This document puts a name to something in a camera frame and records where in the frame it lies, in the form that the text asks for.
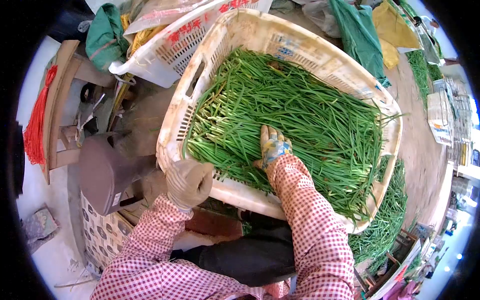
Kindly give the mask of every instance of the work glove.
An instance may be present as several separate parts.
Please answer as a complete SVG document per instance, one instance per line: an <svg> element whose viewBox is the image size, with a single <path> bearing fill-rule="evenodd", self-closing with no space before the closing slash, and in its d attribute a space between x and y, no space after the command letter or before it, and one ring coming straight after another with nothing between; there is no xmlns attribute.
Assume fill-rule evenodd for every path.
<svg viewBox="0 0 480 300"><path fill-rule="evenodd" d="M268 166L283 154L293 154L292 142L285 139L282 132L271 126L262 125L260 133L260 150L262 159L253 162L253 165L266 171Z"/></svg>
<svg viewBox="0 0 480 300"><path fill-rule="evenodd" d="M212 189L213 165L193 159L176 161L167 169L167 196L181 211L188 212L205 201Z"/></svg>

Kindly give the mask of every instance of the wooden chair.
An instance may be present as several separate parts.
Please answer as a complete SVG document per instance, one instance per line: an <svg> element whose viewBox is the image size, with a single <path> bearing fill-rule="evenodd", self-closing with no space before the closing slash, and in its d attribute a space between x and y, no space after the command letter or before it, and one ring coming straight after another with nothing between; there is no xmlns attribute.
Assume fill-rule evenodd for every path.
<svg viewBox="0 0 480 300"><path fill-rule="evenodd" d="M57 74L48 90L43 123L45 164L41 165L47 184L50 184L50 170L77 162L80 154L76 144L69 142L69 138L75 135L75 126L60 127L72 80L77 78L107 88L113 88L116 83L111 74L98 71L90 60L75 53L79 43L77 40L66 40L60 46ZM66 150L57 152L58 139Z"/></svg>

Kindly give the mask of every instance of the brown stool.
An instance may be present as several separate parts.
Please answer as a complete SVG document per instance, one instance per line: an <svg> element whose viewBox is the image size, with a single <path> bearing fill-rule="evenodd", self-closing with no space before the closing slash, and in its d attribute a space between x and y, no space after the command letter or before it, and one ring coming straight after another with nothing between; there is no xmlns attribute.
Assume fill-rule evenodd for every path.
<svg viewBox="0 0 480 300"><path fill-rule="evenodd" d="M141 198L120 201L125 189L150 174L155 155L127 159L113 148L113 138L122 133L107 132L85 138L80 150L80 189L93 209L102 216L114 213Z"/></svg>

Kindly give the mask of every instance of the bundle of chives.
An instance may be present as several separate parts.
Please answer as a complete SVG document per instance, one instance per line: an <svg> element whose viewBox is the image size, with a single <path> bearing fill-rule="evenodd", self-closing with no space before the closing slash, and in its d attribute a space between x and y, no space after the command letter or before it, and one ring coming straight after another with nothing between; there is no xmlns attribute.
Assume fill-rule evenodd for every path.
<svg viewBox="0 0 480 300"><path fill-rule="evenodd" d="M379 178L383 177L388 159L388 156L382 157ZM402 160L397 160L382 206L378 209L375 219L364 231L348 237L355 264L366 259L374 259L376 262L373 264L378 265L384 261L385 253L392 248L396 236L402 228L407 198L404 163Z"/></svg>
<svg viewBox="0 0 480 300"><path fill-rule="evenodd" d="M188 148L223 176L271 192L266 174L252 166L261 158L260 127L268 124L292 141L337 213L366 220L386 119L294 63L237 48L198 100L183 156Z"/></svg>

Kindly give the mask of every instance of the white glove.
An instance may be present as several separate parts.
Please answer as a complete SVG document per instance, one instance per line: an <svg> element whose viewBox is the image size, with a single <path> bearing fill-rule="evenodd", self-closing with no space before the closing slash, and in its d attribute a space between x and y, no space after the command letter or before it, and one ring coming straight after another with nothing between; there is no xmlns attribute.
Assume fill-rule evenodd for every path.
<svg viewBox="0 0 480 300"><path fill-rule="evenodd" d="M205 201L212 189L213 165L193 159L176 161L167 169L167 196L180 210L187 212Z"/></svg>

